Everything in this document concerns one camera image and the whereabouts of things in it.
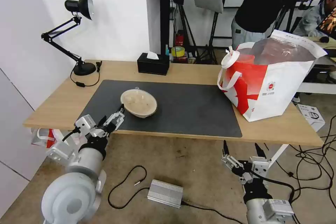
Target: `desk lamp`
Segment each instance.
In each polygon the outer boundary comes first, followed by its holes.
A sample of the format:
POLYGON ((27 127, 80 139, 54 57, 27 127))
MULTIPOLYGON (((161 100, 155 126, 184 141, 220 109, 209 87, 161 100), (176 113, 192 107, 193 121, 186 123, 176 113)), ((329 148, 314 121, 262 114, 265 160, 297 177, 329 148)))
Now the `desk lamp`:
POLYGON ((71 18, 69 21, 66 21, 65 23, 61 24, 60 26, 57 26, 55 29, 52 29, 46 33, 42 33, 41 37, 45 42, 48 42, 53 47, 57 48, 64 54, 68 55, 71 59, 76 61, 76 66, 73 69, 74 74, 76 75, 89 75, 93 73, 96 70, 96 66, 92 63, 84 62, 82 60, 82 57, 79 57, 67 50, 65 50, 62 46, 55 43, 53 41, 54 38, 58 37, 59 35, 71 30, 72 28, 80 25, 81 23, 81 17, 79 16, 79 13, 81 13, 84 17, 92 20, 93 18, 93 2, 92 0, 66 0, 65 8, 70 11, 73 14, 73 18, 71 18), (58 30, 61 27, 71 23, 72 21, 75 22, 75 24, 65 30, 58 30))

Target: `black lamp shade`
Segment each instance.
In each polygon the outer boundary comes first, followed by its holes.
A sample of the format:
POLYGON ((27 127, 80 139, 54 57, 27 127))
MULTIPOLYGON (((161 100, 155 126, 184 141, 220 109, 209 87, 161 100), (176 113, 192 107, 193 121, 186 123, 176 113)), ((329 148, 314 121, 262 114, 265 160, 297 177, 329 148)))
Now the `black lamp shade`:
POLYGON ((80 12, 84 17, 90 20, 93 18, 94 11, 92 0, 66 0, 64 5, 70 12, 80 12))

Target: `yellow tape roll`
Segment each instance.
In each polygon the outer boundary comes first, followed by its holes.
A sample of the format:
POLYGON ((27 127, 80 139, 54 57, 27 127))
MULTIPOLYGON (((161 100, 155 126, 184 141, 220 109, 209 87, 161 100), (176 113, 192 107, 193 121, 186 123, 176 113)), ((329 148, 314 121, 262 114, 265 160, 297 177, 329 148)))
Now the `yellow tape roll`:
POLYGON ((173 47, 171 53, 174 57, 183 57, 184 56, 184 47, 173 47))

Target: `gray pants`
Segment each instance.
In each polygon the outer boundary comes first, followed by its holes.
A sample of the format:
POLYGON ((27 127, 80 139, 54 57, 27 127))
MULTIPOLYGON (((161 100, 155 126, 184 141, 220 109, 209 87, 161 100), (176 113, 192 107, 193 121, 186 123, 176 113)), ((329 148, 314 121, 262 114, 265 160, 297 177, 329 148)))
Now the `gray pants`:
POLYGON ((231 32, 232 32, 232 48, 234 50, 236 50, 237 47, 242 43, 258 42, 259 40, 266 38, 265 33, 254 33, 244 30, 236 23, 235 19, 232 20, 231 32))

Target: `tissue box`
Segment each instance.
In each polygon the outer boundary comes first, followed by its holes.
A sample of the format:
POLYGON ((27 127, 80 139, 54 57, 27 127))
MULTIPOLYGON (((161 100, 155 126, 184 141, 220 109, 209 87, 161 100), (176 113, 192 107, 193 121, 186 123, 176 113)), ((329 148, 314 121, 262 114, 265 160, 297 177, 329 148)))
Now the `tissue box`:
POLYGON ((137 60, 138 71, 146 74, 166 75, 169 69, 169 56, 160 56, 159 59, 148 59, 147 53, 142 53, 137 60))
POLYGON ((316 107, 301 104, 298 104, 297 107, 311 127, 313 127, 315 132, 317 132, 325 124, 324 119, 316 107))

